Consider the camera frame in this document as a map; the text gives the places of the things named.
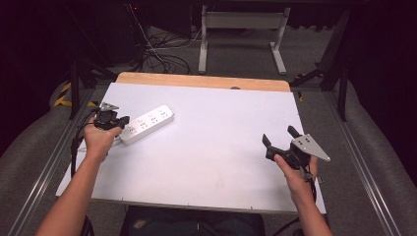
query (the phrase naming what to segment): person's left hand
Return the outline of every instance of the person's left hand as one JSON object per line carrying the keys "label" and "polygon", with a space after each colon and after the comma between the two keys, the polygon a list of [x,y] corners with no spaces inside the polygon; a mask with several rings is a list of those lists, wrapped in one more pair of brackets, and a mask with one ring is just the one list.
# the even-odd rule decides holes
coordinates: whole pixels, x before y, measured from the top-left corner
{"label": "person's left hand", "polygon": [[84,137],[89,156],[96,158],[101,163],[113,145],[114,138],[122,133],[122,129],[115,127],[107,131],[100,130],[93,125],[94,120],[94,118],[89,119],[89,124],[84,128]]}

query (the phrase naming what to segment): white power strip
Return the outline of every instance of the white power strip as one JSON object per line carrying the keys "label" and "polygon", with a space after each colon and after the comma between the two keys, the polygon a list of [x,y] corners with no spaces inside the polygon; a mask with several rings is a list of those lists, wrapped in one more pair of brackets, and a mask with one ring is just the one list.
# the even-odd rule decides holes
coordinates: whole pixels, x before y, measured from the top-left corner
{"label": "white power strip", "polygon": [[166,105],[161,105],[154,110],[130,121],[125,127],[120,139],[125,145],[129,145],[162,126],[174,120],[174,113]]}

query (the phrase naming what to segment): gray carpet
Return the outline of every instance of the gray carpet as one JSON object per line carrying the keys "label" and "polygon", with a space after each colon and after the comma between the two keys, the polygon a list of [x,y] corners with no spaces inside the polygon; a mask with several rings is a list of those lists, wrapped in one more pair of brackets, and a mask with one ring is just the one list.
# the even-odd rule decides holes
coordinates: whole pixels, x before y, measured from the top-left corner
{"label": "gray carpet", "polygon": [[[228,32],[216,32],[208,39],[207,76],[274,79],[292,81],[300,73],[315,69],[325,50],[331,30],[291,29],[284,34],[281,55],[287,69],[286,76],[277,73],[268,43],[275,37],[273,30],[255,30],[242,37]],[[200,45],[196,41],[186,48],[160,50],[186,60],[194,74],[198,71]],[[177,74],[185,73],[178,68]],[[297,100],[300,117],[306,133],[312,134],[331,157],[331,162],[320,162],[320,176],[328,223],[335,235],[385,235],[386,230],[373,205],[370,192],[358,174],[354,155],[343,135],[338,117],[332,112],[328,98],[331,93],[320,92],[312,86],[320,80],[308,82],[302,88],[304,101]],[[101,100],[108,82],[96,88],[91,100]],[[51,95],[54,101],[61,88]],[[70,107],[52,107],[51,111],[34,122],[10,145],[0,158],[0,235],[7,235],[18,217],[31,188],[46,164],[55,144],[68,124]],[[378,185],[389,213],[402,235],[417,235],[417,191],[395,152],[357,100],[353,87],[348,88],[347,122],[357,148]],[[54,194],[69,163],[69,144],[59,156],[57,169],[45,189],[34,214],[27,220],[24,235],[33,235],[38,224],[56,200]],[[96,235],[118,235],[125,215],[125,206],[91,203],[89,218]],[[296,215],[264,214],[267,235],[289,222]],[[282,235],[292,235],[298,224]]]}

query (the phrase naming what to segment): white tabletop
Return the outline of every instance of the white tabletop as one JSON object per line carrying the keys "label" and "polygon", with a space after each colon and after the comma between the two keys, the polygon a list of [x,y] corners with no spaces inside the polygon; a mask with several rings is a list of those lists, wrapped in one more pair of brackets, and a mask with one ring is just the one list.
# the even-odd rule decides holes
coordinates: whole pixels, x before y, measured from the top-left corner
{"label": "white tabletop", "polygon": [[[292,92],[112,84],[103,101],[135,119],[160,105],[174,121],[101,164],[92,198],[129,205],[247,212],[295,212],[285,178],[265,158],[262,135],[289,148],[292,125],[304,134]],[[78,164],[85,157],[78,153]],[[57,190],[70,181],[68,169]],[[317,186],[317,206],[326,213]]]}

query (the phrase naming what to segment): hand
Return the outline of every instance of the hand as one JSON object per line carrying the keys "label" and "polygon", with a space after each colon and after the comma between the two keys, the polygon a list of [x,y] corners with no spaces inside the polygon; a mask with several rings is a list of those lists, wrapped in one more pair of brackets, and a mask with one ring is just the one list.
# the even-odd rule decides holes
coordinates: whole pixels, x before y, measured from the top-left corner
{"label": "hand", "polygon": [[84,136],[86,139],[87,152],[93,158],[101,163],[107,156],[108,151],[113,145],[114,138],[122,133],[120,127],[111,130],[100,130],[93,125],[94,118],[89,119],[89,124],[84,128]]}
{"label": "hand", "polygon": [[[301,172],[299,170],[294,170],[293,168],[291,168],[288,165],[288,163],[278,154],[274,157],[274,159],[276,164],[284,173],[289,191],[291,192],[291,199],[294,202],[294,204],[298,205],[308,202],[314,202],[310,183],[306,182],[306,180],[301,175]],[[313,181],[316,180],[316,176],[318,173],[317,162],[317,158],[315,156],[312,156],[309,166],[310,172],[313,174]]]}

